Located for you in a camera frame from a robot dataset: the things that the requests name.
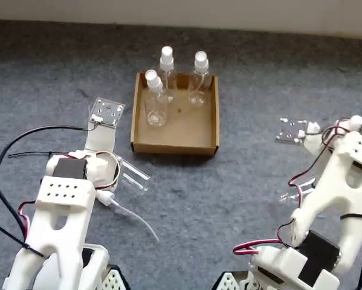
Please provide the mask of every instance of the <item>white spray nozzle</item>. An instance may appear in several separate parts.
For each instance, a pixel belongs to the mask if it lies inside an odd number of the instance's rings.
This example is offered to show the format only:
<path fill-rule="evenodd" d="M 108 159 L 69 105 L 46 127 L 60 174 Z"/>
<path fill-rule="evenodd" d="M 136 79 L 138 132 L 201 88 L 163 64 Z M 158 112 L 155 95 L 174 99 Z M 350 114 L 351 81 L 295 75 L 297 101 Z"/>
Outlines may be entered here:
<path fill-rule="evenodd" d="M 198 51 L 195 54 L 194 61 L 195 70 L 199 73 L 206 73 L 209 69 L 209 61 L 205 51 Z"/>
<path fill-rule="evenodd" d="M 170 71 L 171 69 L 174 69 L 173 49 L 171 47 L 162 47 L 160 68 L 163 71 Z"/>
<path fill-rule="evenodd" d="M 146 80 L 147 80 L 147 86 L 149 86 L 150 91 L 152 92 L 160 92 L 162 91 L 162 81 L 158 77 L 158 74 L 155 70 L 149 69 L 146 71 Z"/>

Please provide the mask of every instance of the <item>metal bracket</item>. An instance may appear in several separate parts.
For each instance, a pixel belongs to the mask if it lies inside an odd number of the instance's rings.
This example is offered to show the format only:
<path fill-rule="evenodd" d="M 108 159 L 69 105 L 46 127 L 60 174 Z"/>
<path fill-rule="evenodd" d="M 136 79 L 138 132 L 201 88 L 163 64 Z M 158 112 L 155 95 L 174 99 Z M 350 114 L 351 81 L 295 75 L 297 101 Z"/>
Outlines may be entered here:
<path fill-rule="evenodd" d="M 89 115 L 89 121 L 91 123 L 98 123 L 100 120 L 100 124 L 116 128 L 123 110 L 124 105 L 121 103 L 98 98 L 95 101 L 95 105 L 92 107 L 92 111 Z"/>
<path fill-rule="evenodd" d="M 307 120 L 280 118 L 280 132 L 276 136 L 277 142 L 302 145 L 307 130 Z"/>

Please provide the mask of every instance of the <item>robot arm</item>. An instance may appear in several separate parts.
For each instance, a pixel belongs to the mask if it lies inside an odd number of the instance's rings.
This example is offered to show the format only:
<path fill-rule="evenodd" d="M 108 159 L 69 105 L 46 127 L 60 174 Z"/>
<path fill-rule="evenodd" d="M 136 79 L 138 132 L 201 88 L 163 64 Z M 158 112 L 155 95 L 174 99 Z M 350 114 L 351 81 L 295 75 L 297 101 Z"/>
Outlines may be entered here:
<path fill-rule="evenodd" d="M 108 251 L 84 244 L 95 198 L 114 191 L 122 160 L 113 153 L 123 105 L 97 99 L 89 116 L 85 149 L 53 156 L 42 179 L 26 243 L 46 260 L 22 248 L 3 289 L 129 289 Z M 60 217 L 65 224 L 58 225 Z"/>
<path fill-rule="evenodd" d="M 349 271 L 362 246 L 362 218 L 348 217 L 342 221 L 337 245 L 309 229 L 315 217 L 334 204 L 339 205 L 341 216 L 362 216 L 362 118 L 353 116 L 338 121 L 338 126 L 347 130 L 333 128 L 329 136 L 323 136 L 324 140 L 316 123 L 288 119 L 283 122 L 292 128 L 280 133 L 278 140 L 304 145 L 316 156 L 323 151 L 317 163 L 319 179 L 314 191 L 292 213 L 294 248 L 259 246 L 252 249 L 257 254 L 251 258 L 250 275 L 245 280 L 236 280 L 233 275 L 235 285 L 240 290 L 337 290 L 340 282 L 334 273 L 343 275 Z M 335 133 L 343 136 L 330 141 Z M 323 150 L 324 142 L 330 148 Z"/>

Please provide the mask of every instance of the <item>cardboard box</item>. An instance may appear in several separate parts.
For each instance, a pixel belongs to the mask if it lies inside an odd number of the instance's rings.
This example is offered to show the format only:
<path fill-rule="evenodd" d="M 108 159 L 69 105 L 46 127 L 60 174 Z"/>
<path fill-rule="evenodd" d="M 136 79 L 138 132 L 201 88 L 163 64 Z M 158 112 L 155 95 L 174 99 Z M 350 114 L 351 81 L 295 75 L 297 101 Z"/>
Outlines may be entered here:
<path fill-rule="evenodd" d="M 178 93 L 169 105 L 167 123 L 147 123 L 144 97 L 148 93 L 144 72 L 137 74 L 132 113 L 131 148 L 136 153 L 166 153 L 213 156 L 219 147 L 218 78 L 213 76 L 210 98 L 200 108 L 187 99 L 189 75 L 178 74 Z"/>

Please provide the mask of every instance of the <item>red and white wire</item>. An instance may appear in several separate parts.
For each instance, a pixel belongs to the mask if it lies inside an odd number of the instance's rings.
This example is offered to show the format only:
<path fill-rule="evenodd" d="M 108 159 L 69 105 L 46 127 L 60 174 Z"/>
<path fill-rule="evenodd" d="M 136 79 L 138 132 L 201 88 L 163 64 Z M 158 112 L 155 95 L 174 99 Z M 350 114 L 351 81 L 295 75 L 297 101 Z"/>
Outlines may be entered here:
<path fill-rule="evenodd" d="M 36 201 L 24 201 L 22 204 L 19 205 L 18 207 L 18 215 L 24 220 L 25 223 L 25 231 L 26 231 L 26 237 L 28 236 L 29 233 L 29 228 L 30 228 L 30 219 L 26 214 L 22 213 L 22 209 L 24 208 L 25 205 L 27 204 L 34 204 Z"/>
<path fill-rule="evenodd" d="M 258 254 L 258 250 L 255 250 L 252 246 L 261 245 L 263 243 L 281 243 L 278 239 L 265 239 L 265 240 L 253 240 L 247 243 L 241 243 L 233 248 L 233 254 L 235 255 L 249 255 Z"/>

